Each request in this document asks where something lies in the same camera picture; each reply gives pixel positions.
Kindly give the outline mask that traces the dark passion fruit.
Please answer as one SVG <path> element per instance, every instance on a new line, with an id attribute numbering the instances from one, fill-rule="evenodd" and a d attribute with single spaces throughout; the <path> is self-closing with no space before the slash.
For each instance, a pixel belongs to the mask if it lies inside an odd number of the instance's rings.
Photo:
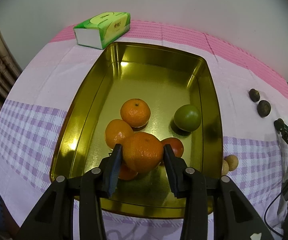
<path id="1" fill-rule="evenodd" d="M 271 104 L 266 100 L 260 100 L 257 105 L 257 112 L 260 117 L 267 117 L 271 112 Z"/>
<path id="2" fill-rule="evenodd" d="M 248 95 L 253 102 L 258 102 L 260 100 L 260 94 L 259 94 L 258 90 L 254 89 L 254 88 L 251 88 L 248 91 Z"/>

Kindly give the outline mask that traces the small red tomato with stem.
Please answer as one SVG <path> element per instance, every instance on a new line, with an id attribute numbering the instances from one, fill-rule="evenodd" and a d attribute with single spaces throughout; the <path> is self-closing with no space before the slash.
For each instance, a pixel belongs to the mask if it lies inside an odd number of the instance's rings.
<path id="1" fill-rule="evenodd" d="M 137 175 L 138 173 L 136 171 L 130 169 L 124 161 L 122 162 L 120 166 L 119 179 L 130 181 L 133 180 Z"/>

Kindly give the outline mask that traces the oval orange mandarin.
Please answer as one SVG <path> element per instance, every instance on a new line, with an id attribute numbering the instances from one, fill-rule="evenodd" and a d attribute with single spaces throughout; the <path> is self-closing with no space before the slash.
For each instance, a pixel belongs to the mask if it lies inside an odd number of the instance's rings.
<path id="1" fill-rule="evenodd" d="M 116 144 L 121 144 L 124 139 L 132 136 L 133 133 L 133 129 L 125 121 L 114 119 L 108 123 L 105 129 L 105 142 L 109 148 L 113 149 Z"/>

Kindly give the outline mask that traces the green tomato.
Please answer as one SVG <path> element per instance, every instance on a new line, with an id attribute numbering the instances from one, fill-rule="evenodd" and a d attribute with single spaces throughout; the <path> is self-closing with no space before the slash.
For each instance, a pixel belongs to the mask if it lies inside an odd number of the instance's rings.
<path id="1" fill-rule="evenodd" d="M 183 105 L 173 117 L 175 125 L 186 132 L 193 132 L 201 125 L 201 112 L 195 105 Z"/>

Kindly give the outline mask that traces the left brown longan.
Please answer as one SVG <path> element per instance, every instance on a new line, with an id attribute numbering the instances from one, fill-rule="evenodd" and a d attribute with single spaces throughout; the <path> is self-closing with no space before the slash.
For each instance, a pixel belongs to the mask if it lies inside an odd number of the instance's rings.
<path id="1" fill-rule="evenodd" d="M 229 172 L 228 162 L 225 159 L 223 159 L 222 160 L 221 175 L 226 176 L 226 174 L 228 174 L 228 172 Z"/>

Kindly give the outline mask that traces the brown longan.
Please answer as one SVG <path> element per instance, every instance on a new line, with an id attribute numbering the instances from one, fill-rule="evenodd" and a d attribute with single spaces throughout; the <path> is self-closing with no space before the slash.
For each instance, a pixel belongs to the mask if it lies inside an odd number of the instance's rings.
<path id="1" fill-rule="evenodd" d="M 228 162 L 225 159 L 223 159 L 222 160 L 221 175 L 226 176 L 226 174 L 228 174 L 228 172 L 229 172 Z"/>
<path id="2" fill-rule="evenodd" d="M 228 164 L 229 171 L 234 171 L 239 165 L 239 159 L 236 155 L 231 154 L 224 158 Z"/>

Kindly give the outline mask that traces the right brown longan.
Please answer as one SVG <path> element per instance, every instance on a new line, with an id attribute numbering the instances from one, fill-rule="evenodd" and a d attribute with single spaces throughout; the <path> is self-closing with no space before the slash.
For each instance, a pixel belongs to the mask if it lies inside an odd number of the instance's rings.
<path id="1" fill-rule="evenodd" d="M 229 171 L 234 171 L 239 165 L 239 159 L 236 155 L 231 154 L 224 158 L 228 164 Z"/>

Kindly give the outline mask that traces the green tissue pack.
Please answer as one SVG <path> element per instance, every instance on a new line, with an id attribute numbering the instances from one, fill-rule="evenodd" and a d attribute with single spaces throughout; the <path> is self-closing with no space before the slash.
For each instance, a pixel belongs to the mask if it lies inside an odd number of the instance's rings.
<path id="1" fill-rule="evenodd" d="M 81 46 L 106 48 L 130 30 L 129 12 L 103 12 L 73 27 L 76 41 Z"/>

